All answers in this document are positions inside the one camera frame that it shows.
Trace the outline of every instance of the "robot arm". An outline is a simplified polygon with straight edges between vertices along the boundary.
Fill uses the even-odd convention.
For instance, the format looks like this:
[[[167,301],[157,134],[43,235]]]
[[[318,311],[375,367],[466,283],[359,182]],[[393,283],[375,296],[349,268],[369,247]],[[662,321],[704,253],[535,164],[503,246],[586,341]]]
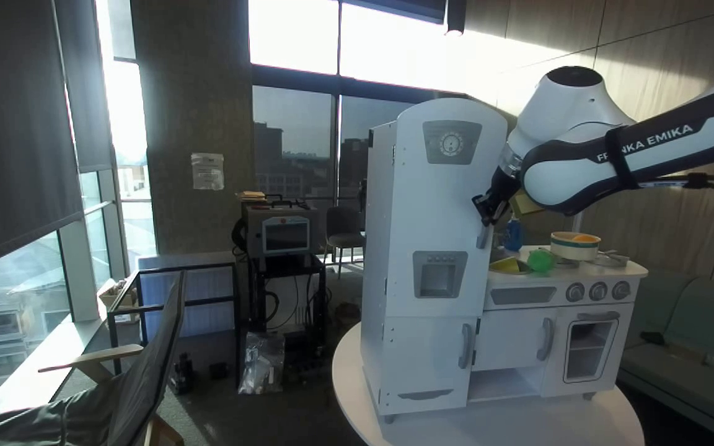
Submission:
[[[512,134],[507,150],[517,150],[517,156],[507,156],[487,196],[473,197],[483,222],[495,222],[518,187],[538,206],[574,215],[614,190],[714,164],[714,88],[647,121],[617,121],[586,119],[523,150],[513,149]]]

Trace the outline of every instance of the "wall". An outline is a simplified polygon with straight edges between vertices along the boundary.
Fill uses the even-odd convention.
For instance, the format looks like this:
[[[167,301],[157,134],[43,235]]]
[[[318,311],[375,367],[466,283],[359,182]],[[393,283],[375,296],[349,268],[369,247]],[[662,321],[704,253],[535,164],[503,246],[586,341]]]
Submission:
[[[714,2],[702,0],[472,0],[469,92],[512,113],[541,73],[595,66],[611,97],[647,119],[714,83]],[[535,212],[538,241],[571,220]],[[586,211],[586,226],[647,268],[714,274],[714,194],[636,190]]]
[[[135,8],[162,254],[228,247],[240,212],[236,190],[254,182],[239,18],[236,0],[143,0]],[[191,154],[223,156],[223,190],[194,187]]]

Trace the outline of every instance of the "black chair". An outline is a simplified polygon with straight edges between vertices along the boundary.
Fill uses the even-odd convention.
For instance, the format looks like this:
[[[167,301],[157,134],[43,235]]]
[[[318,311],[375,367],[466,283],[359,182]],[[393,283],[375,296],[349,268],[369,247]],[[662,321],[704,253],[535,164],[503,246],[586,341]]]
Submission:
[[[183,296],[179,279],[163,305],[163,324],[157,339],[141,350],[137,362],[124,373],[94,373],[96,386],[76,396],[37,409],[0,414],[0,443],[132,446],[137,441],[152,443],[150,436],[157,432],[163,432],[163,439],[171,439],[171,443],[183,443],[181,436],[157,415],[157,405],[163,398],[167,367],[177,346],[181,316]],[[83,355],[79,362],[63,367],[85,368],[94,367],[96,360],[114,356],[120,356],[116,350],[112,355]]]
[[[343,273],[345,249],[352,249],[352,261],[357,249],[364,247],[364,218],[359,207],[329,207],[327,211],[327,249],[332,254],[332,265]]]

